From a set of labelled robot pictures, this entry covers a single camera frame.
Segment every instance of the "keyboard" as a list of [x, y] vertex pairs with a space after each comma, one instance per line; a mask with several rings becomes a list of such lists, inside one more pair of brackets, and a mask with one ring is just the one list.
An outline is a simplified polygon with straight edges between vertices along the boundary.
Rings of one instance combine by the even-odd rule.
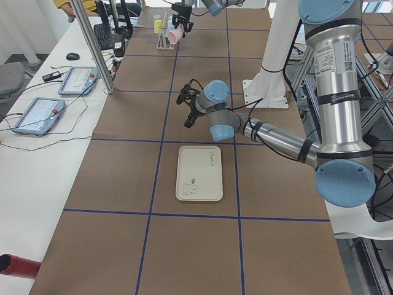
[[113, 49], [112, 30], [109, 24], [99, 23], [94, 25], [93, 30], [101, 50]]

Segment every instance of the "red cylinder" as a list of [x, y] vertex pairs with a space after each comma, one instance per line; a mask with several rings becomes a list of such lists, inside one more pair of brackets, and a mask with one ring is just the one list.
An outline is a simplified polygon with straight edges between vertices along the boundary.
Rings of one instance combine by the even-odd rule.
[[18, 257], [11, 254], [0, 256], [0, 275], [20, 278], [36, 278], [41, 262]]

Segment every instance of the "paper tray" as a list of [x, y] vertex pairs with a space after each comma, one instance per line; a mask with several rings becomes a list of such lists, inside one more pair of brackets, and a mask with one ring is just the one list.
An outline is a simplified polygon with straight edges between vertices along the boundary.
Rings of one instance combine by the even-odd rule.
[[222, 198], [221, 150], [217, 146], [182, 146], [177, 160], [176, 198], [219, 201]]

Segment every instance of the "gray chair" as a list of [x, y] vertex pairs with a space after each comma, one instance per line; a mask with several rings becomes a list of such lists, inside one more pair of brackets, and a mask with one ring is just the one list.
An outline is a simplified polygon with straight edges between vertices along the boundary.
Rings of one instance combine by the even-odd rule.
[[10, 100], [10, 95], [18, 92], [25, 81], [25, 74], [33, 77], [25, 71], [21, 63], [6, 63], [0, 65], [0, 103]]

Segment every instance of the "yellow sleeve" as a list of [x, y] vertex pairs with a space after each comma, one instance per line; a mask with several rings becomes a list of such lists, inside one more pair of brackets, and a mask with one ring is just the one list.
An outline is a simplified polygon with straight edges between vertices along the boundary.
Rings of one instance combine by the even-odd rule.
[[69, 0], [52, 0], [57, 8], [60, 8], [64, 3], [69, 2]]
[[[55, 3], [57, 8], [60, 8], [64, 3], [69, 2], [69, 0], [52, 0]], [[82, 0], [84, 7], [86, 10], [92, 11], [96, 9], [95, 0]]]

